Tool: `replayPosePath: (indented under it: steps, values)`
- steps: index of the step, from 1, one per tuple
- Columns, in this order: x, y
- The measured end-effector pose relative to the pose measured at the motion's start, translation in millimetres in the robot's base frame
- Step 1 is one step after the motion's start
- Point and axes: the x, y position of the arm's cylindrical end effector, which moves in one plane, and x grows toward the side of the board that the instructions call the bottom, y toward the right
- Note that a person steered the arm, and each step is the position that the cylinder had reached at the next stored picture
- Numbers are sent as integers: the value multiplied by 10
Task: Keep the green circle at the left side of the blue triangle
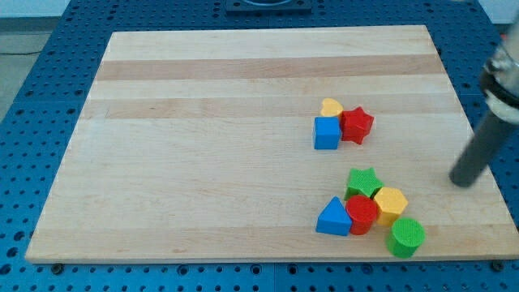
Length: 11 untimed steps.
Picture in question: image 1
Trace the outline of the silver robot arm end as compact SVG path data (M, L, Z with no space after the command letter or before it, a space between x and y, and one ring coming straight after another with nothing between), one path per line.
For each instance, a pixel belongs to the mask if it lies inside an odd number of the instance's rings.
M507 30L507 37L483 66L480 79L486 103L505 122L518 124L518 15Z

